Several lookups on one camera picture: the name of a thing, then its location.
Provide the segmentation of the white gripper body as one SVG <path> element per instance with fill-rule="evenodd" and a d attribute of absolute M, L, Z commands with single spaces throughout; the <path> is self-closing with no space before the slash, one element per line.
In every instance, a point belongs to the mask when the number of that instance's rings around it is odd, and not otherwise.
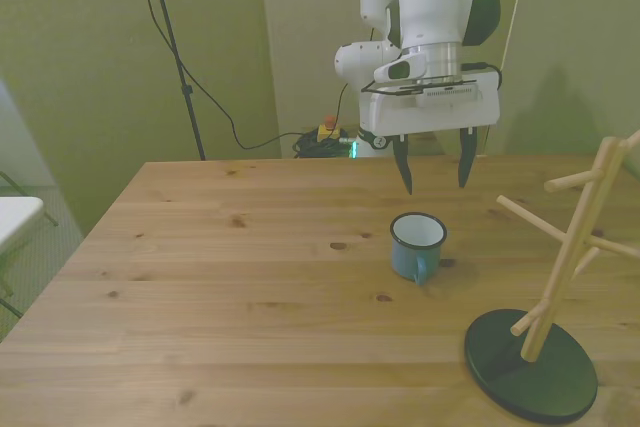
<path fill-rule="evenodd" d="M 495 124 L 500 117 L 499 74 L 471 73 L 454 86 L 419 95 L 360 95 L 360 126 L 380 137 L 456 130 Z"/>

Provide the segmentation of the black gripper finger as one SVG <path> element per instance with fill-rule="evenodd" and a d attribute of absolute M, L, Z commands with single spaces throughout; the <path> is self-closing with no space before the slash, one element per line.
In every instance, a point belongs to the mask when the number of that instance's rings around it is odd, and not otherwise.
<path fill-rule="evenodd" d="M 476 157 L 477 128 L 468 127 L 459 131 L 461 154 L 458 164 L 458 185 L 464 188 L 468 182 Z"/>
<path fill-rule="evenodd" d="M 405 135 L 397 135 L 392 138 L 393 153 L 396 166 L 401 175 L 403 184 L 409 195 L 413 193 L 412 173 L 409 167 L 409 143 Z"/>

